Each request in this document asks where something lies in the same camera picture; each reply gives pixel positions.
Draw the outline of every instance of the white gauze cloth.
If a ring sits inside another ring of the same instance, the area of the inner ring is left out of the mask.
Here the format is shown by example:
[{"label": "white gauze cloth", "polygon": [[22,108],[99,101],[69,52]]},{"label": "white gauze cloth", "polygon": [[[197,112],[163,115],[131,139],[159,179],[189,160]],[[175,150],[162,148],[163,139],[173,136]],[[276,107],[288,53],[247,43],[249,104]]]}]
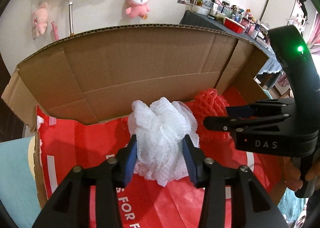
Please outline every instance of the white gauze cloth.
[{"label": "white gauze cloth", "polygon": [[166,98],[148,107],[142,101],[132,103],[128,118],[131,135],[137,135],[138,160],[134,173],[159,185],[188,176],[182,155],[182,139],[186,134],[199,147],[197,121],[183,102],[170,103]]}]

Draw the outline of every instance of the screw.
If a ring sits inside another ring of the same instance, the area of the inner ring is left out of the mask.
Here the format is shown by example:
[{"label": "screw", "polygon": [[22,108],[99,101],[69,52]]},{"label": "screw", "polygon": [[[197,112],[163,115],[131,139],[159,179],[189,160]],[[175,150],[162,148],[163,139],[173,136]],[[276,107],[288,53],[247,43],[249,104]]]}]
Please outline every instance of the screw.
[{"label": "screw", "polygon": [[75,166],[72,170],[75,173],[79,173],[82,170],[82,168],[80,166]]},{"label": "screw", "polygon": [[204,160],[204,162],[207,163],[207,164],[213,164],[213,163],[214,163],[214,160],[213,160],[212,158],[206,158],[206,159]]},{"label": "screw", "polygon": [[117,163],[117,159],[116,158],[110,158],[110,159],[108,159],[108,163],[109,164],[115,164],[115,163]]},{"label": "screw", "polygon": [[243,166],[240,167],[240,170],[241,170],[242,172],[247,173],[248,170],[249,170],[249,168],[248,168],[247,166],[243,165]]}]

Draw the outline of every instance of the red plastic container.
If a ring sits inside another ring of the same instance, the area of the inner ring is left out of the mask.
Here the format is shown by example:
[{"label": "red plastic container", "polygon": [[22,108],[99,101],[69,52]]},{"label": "red plastic container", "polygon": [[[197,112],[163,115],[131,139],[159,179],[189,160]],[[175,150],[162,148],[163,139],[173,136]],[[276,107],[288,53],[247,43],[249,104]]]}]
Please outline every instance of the red plastic container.
[{"label": "red plastic container", "polygon": [[244,26],[242,26],[241,24],[239,24],[236,21],[233,21],[229,18],[226,18],[226,21],[224,22],[224,25],[228,28],[231,29],[232,31],[236,32],[236,33],[241,33],[242,30],[244,30]]}]

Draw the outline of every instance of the pink stuffed bear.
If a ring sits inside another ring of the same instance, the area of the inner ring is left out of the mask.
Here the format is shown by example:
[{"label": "pink stuffed bear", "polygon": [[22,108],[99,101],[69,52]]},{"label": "pink stuffed bear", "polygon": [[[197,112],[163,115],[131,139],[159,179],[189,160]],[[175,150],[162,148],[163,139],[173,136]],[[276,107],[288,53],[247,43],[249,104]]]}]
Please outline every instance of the pink stuffed bear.
[{"label": "pink stuffed bear", "polygon": [[39,8],[33,13],[31,18],[32,23],[32,31],[35,37],[39,37],[43,35],[48,23],[48,11],[47,11],[48,4],[43,2],[40,4]]},{"label": "pink stuffed bear", "polygon": [[129,8],[125,11],[128,15],[129,18],[133,19],[137,16],[147,19],[148,14],[147,12],[150,11],[147,3],[149,0],[128,0]]}]

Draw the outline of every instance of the red packaging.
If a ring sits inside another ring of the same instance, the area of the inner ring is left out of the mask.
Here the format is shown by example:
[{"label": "red packaging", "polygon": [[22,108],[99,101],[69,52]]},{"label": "red packaging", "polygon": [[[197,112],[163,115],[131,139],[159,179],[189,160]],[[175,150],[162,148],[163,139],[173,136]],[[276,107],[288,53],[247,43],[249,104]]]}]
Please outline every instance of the red packaging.
[{"label": "red packaging", "polygon": [[231,20],[229,18],[226,18],[226,21],[224,22],[224,25],[228,29],[231,29],[232,31],[234,31],[236,33],[239,33],[239,34],[244,30],[244,26],[242,26],[238,22],[233,21],[233,20]]},{"label": "red packaging", "polygon": [[[220,102],[232,106],[245,102],[236,89],[231,88]],[[192,102],[187,103],[192,110]],[[37,109],[40,138],[40,159],[48,198],[70,169],[76,165],[95,167],[113,157],[130,139],[127,118],[90,126],[74,120],[62,120],[45,115]],[[238,168],[247,165],[268,192],[281,179],[275,156],[237,151],[232,139],[219,137],[201,142],[200,148],[223,166]],[[90,196],[90,228],[96,228],[95,187]],[[201,214],[204,189],[196,189],[189,177],[169,182],[166,187],[134,174],[125,189],[117,189],[119,211],[124,228],[197,228]],[[231,227],[231,190],[226,187],[225,228]]]}]

